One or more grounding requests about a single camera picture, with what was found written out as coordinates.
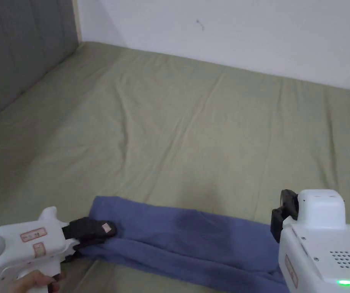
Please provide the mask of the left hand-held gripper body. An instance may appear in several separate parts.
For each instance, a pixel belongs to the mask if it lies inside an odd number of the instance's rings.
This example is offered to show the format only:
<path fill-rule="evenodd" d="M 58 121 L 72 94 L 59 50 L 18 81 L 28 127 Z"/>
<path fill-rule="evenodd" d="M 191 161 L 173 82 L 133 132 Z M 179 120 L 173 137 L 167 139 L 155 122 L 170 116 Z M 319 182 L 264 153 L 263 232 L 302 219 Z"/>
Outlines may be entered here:
<path fill-rule="evenodd" d="M 38 220 L 0 226 L 0 293 L 35 270 L 59 276 L 61 262 L 74 254 L 75 240 L 66 239 L 68 224 L 56 214 L 56 207 L 48 207 Z"/>

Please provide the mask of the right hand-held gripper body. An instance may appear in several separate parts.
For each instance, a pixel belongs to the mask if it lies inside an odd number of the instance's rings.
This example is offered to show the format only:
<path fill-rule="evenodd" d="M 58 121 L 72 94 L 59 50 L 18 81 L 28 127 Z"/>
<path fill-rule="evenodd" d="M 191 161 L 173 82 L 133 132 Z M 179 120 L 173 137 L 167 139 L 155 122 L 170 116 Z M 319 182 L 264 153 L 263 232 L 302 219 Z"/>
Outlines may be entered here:
<path fill-rule="evenodd" d="M 339 193 L 283 190 L 270 231 L 291 293 L 350 293 L 350 224 Z"/>

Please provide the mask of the person's left hand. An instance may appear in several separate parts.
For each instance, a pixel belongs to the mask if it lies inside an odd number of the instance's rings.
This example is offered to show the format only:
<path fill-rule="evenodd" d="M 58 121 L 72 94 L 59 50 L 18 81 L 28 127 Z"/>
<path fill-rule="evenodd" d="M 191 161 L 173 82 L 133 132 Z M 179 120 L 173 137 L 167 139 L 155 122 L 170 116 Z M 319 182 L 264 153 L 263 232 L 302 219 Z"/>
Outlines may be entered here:
<path fill-rule="evenodd" d="M 10 284 L 5 293 L 27 293 L 32 288 L 47 287 L 48 285 L 51 285 L 54 293 L 59 292 L 59 282 L 53 277 L 35 270 Z"/>

